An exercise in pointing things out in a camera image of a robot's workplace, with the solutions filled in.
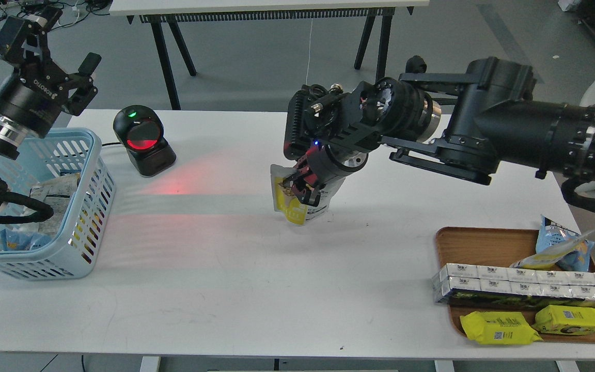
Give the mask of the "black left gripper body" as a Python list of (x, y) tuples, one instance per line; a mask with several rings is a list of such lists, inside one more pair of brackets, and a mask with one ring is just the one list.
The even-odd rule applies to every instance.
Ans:
[(61, 112), (79, 115), (68, 107), (68, 90), (53, 87), (68, 82), (68, 77), (58, 72), (41, 73), (38, 77), (10, 75), (0, 85), (0, 116), (37, 137), (46, 137)]

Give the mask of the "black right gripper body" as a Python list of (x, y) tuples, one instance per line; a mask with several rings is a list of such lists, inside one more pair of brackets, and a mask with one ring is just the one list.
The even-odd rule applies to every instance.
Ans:
[(368, 161), (368, 154), (329, 145), (312, 146), (305, 155), (308, 184), (327, 184), (361, 170)]

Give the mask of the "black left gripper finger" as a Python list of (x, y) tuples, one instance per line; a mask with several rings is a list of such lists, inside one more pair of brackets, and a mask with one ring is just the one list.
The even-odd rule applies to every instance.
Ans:
[(101, 60), (101, 55), (89, 53), (78, 68), (78, 72), (66, 77), (63, 83), (63, 92), (66, 94), (63, 103), (64, 113), (78, 116), (96, 97), (98, 89), (94, 86), (92, 74)]
[(47, 33), (57, 23), (63, 10), (54, 6), (24, 18), (10, 17), (0, 29), (0, 60), (14, 67), (0, 85), (24, 78), (38, 79), (45, 86), (63, 83), (63, 70), (51, 58)]

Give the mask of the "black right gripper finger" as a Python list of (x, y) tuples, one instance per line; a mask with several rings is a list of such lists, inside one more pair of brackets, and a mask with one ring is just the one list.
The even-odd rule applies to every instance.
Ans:
[(294, 194), (319, 193), (319, 178), (307, 158), (299, 158), (293, 169), (295, 172), (284, 179), (283, 185), (291, 186)]
[(321, 200), (321, 193), (327, 183), (314, 181), (310, 183), (305, 178), (298, 178), (292, 181), (292, 192), (303, 205), (318, 207)]

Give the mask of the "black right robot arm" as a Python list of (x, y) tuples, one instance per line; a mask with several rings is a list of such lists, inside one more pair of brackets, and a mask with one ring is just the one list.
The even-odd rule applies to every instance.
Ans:
[(316, 207), (321, 191), (364, 167), (385, 144), (394, 162), (489, 184), (500, 162), (560, 173), (569, 205), (595, 213), (595, 105), (532, 99), (532, 68), (488, 57), (463, 74), (427, 73), (411, 57), (397, 80), (360, 82), (352, 92), (304, 85), (290, 100), (284, 156), (295, 171), (283, 180)]

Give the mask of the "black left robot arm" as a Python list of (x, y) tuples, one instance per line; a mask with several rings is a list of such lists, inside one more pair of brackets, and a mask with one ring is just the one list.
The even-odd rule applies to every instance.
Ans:
[[(59, 113), (80, 115), (98, 92), (92, 74), (99, 54), (89, 53), (72, 74), (51, 57), (47, 34), (62, 13), (47, 6), (24, 18), (11, 17), (0, 29), (0, 60), (13, 67), (0, 84), (0, 157), (16, 160), (28, 135), (46, 137)], [(41, 222), (53, 214), (48, 204), (10, 191), (0, 178), (0, 224)]]

